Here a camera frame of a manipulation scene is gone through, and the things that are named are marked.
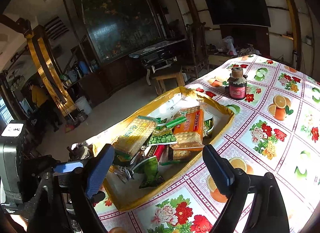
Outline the person's left hand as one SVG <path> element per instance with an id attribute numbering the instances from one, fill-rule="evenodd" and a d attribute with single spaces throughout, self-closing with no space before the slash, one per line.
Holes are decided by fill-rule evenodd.
<path id="1" fill-rule="evenodd" d="M 115 227 L 111 229 L 109 233 L 127 233 L 127 231 L 122 227 Z"/>

